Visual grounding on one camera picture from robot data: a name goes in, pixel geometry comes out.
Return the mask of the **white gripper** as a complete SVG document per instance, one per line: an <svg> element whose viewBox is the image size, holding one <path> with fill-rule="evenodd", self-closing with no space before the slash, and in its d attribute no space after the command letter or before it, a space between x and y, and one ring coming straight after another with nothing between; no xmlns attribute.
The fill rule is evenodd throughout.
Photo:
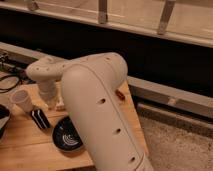
<svg viewBox="0 0 213 171"><path fill-rule="evenodd" d="M54 109L58 100L58 89L53 80L38 83L39 95L49 109Z"/></svg>

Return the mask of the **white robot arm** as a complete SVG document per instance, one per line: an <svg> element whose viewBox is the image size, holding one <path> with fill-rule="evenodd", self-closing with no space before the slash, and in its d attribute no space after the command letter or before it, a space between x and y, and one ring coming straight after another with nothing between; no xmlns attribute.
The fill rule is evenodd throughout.
<svg viewBox="0 0 213 171"><path fill-rule="evenodd" d="M60 62L46 56L26 69L45 101L61 82L66 111L97 171L154 171L115 97L127 72L123 57L113 52Z"/></svg>

